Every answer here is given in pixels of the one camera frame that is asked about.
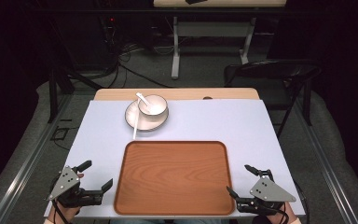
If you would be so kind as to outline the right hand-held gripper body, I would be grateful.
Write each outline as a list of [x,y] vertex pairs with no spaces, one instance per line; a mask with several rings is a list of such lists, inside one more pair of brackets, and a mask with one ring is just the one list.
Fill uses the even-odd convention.
[[286,202],[295,202],[296,198],[274,182],[270,170],[259,170],[258,181],[249,190],[252,198],[238,198],[236,208],[240,213],[252,213],[263,216],[275,215]]

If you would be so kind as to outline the wooden serving tray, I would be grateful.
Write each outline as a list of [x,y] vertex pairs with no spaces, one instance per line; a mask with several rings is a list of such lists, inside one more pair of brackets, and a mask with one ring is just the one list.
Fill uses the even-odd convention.
[[228,216],[230,186],[219,141],[134,141],[124,152],[114,208],[124,216]]

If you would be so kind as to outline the black folding chair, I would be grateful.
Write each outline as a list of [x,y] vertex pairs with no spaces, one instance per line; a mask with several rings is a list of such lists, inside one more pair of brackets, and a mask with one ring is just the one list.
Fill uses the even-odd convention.
[[283,110],[285,114],[277,136],[282,130],[303,87],[322,73],[313,60],[263,60],[231,64],[224,69],[226,88],[253,88],[268,111]]

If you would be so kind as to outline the black metal stand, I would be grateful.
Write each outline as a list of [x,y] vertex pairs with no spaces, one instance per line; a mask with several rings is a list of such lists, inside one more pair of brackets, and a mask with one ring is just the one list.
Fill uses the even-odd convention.
[[101,85],[65,66],[53,68],[48,76],[50,108],[49,123],[55,120],[59,113],[58,88],[60,88],[63,94],[72,94],[75,91],[75,87],[70,80],[71,77],[79,80],[96,91],[102,88]]

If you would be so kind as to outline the pale table mat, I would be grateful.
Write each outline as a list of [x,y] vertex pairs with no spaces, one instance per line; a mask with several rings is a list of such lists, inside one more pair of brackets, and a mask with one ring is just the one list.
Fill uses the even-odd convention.
[[282,154],[282,150],[260,100],[212,99],[177,100],[168,103],[166,121],[150,132],[137,131],[125,120],[125,112],[132,101],[92,101],[78,129],[66,163],[70,167],[92,161],[80,185],[98,190],[110,179],[113,186],[100,205],[84,206],[79,217],[97,219],[157,219],[157,218],[232,218],[240,217],[235,201],[228,216],[124,216],[115,211],[117,183],[127,144],[134,141],[219,141],[226,146],[231,186],[242,198],[252,198],[249,190],[259,177],[247,171],[249,164],[258,170],[270,170],[274,182],[291,193],[294,212],[305,211]]

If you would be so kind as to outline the person's right hand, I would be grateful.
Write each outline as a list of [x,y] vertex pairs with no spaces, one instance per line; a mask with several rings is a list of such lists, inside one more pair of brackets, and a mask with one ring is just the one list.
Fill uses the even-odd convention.
[[271,224],[292,224],[297,220],[295,213],[290,205],[290,203],[285,203],[281,208],[280,212],[277,212],[273,216],[267,216],[267,219]]

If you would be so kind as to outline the dark computer tower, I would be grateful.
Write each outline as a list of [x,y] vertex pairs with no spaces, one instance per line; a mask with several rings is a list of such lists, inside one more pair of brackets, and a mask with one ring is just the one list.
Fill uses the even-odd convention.
[[119,45],[117,42],[117,28],[115,19],[107,16],[99,17],[103,30],[104,42],[111,57],[111,67],[116,68],[118,63]]

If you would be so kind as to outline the white-framed desk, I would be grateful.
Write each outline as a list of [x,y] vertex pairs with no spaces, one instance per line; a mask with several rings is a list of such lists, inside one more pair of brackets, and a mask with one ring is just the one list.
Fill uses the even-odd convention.
[[[287,0],[208,0],[206,2],[189,5],[185,0],[153,0],[158,9],[260,9],[285,7]],[[180,37],[243,37],[245,42],[239,54],[242,63],[248,63],[247,54],[254,34],[256,18],[241,21],[229,21],[228,18],[218,21],[212,19],[179,19],[173,17],[173,57],[172,79],[179,78],[180,70]]]

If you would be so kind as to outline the person's left hand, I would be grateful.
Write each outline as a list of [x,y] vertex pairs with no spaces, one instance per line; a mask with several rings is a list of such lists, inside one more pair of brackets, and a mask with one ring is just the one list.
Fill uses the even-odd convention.
[[80,206],[64,207],[58,201],[53,201],[43,224],[71,224],[80,209]]

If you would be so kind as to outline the white chopstick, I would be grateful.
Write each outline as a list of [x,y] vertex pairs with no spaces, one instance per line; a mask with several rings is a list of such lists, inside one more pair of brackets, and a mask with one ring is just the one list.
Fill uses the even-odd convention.
[[138,122],[139,122],[139,103],[140,99],[137,100],[136,103],[136,111],[134,113],[134,123],[133,123],[133,133],[132,133],[132,140],[136,139],[137,130],[138,130]]

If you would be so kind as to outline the metal floor rail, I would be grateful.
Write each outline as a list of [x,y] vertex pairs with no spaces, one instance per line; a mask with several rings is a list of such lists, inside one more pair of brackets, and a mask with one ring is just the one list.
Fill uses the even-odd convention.
[[48,202],[46,192],[51,178],[61,168],[48,161],[49,138],[59,124],[49,121],[49,102],[44,94],[9,159],[0,174],[0,224],[42,224]]
[[310,99],[310,122],[305,120],[305,99],[296,101],[296,115],[310,140],[311,149],[324,177],[328,193],[344,224],[358,224],[355,206],[351,203],[347,182],[354,183],[354,174],[345,159],[345,150],[336,123],[321,97],[313,93]]

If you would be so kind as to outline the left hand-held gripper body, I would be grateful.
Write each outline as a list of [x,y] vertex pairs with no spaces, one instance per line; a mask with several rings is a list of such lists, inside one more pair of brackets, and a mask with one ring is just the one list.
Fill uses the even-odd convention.
[[103,199],[101,189],[85,190],[80,187],[79,174],[84,170],[85,167],[82,165],[75,167],[65,166],[53,182],[47,200],[59,202],[66,208],[100,205]]

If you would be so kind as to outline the white ceramic plate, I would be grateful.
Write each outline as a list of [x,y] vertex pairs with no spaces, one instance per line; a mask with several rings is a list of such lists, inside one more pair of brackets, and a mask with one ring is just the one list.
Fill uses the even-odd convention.
[[161,126],[169,116],[169,110],[164,111],[161,115],[156,117],[148,117],[143,114],[137,105],[136,101],[133,101],[126,109],[125,120],[133,128],[135,121],[138,121],[139,131],[152,131]]

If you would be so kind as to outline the white ceramic spoon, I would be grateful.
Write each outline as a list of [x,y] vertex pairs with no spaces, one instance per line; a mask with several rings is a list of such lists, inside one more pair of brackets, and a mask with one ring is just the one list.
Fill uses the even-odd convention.
[[140,110],[143,112],[143,113],[146,113],[146,114],[151,114],[152,112],[152,104],[149,103],[147,101],[147,99],[140,93],[140,92],[136,92],[135,95],[138,97],[138,99],[140,100],[140,103],[138,105],[138,107],[140,108]]

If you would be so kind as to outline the white ceramic bowl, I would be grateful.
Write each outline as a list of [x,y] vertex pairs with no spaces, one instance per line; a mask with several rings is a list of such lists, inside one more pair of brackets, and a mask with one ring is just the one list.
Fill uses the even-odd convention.
[[168,109],[167,101],[160,95],[151,94],[145,96],[146,103],[141,100],[138,104],[140,112],[147,117],[161,116]]

